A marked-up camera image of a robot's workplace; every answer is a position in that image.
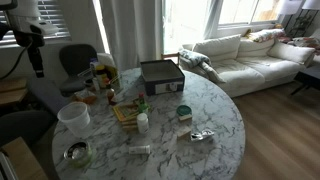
white sofa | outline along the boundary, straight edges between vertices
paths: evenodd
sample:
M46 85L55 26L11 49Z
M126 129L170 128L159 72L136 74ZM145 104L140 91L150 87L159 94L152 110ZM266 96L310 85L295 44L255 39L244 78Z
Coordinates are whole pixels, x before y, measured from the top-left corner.
M292 81L312 61L313 52L274 39L256 43L235 35L183 45L180 66L236 97Z

black box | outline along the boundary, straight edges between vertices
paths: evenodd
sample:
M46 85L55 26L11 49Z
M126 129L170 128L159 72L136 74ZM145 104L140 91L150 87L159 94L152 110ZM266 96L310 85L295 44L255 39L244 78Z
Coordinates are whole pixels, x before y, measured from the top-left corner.
M183 91L185 76L172 60L145 61L140 64L148 96Z

marble table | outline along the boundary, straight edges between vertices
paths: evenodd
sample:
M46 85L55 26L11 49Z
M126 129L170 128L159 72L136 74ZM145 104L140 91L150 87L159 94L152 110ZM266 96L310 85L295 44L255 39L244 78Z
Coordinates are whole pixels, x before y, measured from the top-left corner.
M95 149L92 162L80 169L63 158L63 152L78 139L59 122L55 129L52 156L63 179L231 179L244 153L242 117L218 86L196 74L183 71L182 92L146 96L151 105L149 132L126 133L103 97L91 107L92 133L86 139ZM145 92L140 69L122 73L122 102ZM188 105L192 122L179 122L176 109ZM177 132L190 126L192 132L215 132L204 141L177 140ZM150 145L150 155L130 155L128 147Z

